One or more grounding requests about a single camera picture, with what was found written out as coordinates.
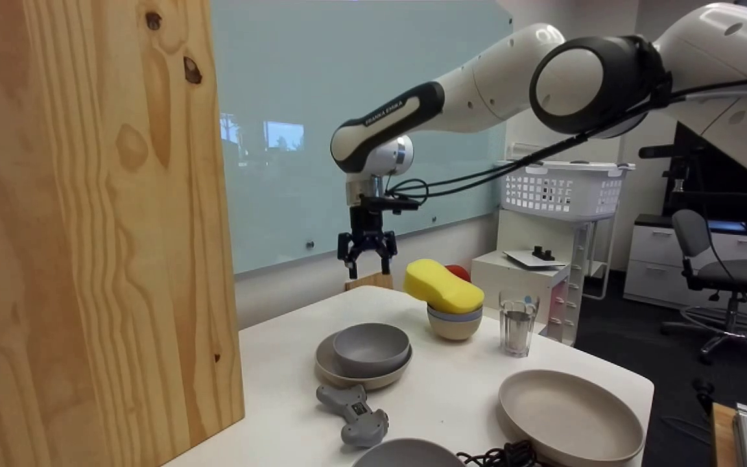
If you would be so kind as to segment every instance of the plastic basket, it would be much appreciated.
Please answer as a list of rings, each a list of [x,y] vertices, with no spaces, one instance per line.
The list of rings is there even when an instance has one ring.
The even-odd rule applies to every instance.
[[[611,217],[630,162],[545,161],[501,182],[501,204],[556,220]]]

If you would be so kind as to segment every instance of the sponge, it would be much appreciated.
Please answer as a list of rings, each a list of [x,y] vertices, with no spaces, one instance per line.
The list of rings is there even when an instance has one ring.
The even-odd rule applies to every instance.
[[[405,266],[405,294],[427,301],[431,309],[447,313],[467,313],[483,305],[484,294],[456,278],[436,260],[416,260]]]

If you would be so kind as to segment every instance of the white box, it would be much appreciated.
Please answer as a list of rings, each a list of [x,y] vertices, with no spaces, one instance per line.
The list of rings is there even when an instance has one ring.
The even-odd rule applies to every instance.
[[[471,283],[484,290],[484,312],[499,313],[501,290],[521,290],[539,297],[536,330],[550,318],[550,309],[560,284],[567,278],[567,266],[560,269],[521,269],[506,260],[504,252],[491,252],[471,260]]]

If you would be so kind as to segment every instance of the black chair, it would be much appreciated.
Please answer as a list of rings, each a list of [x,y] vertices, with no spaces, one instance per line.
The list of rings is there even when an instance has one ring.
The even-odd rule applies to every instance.
[[[747,344],[747,260],[718,260],[710,231],[694,209],[671,214],[675,234],[684,257],[684,278],[692,290],[729,290],[723,309],[683,309],[683,322],[665,322],[662,332],[687,330],[713,335],[701,347],[701,360],[710,364],[710,353],[723,343]]]

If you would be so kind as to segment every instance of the glass cup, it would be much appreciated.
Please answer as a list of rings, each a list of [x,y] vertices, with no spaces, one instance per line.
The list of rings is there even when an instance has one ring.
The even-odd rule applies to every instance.
[[[501,344],[509,356],[530,356],[539,297],[527,294],[501,294]]]

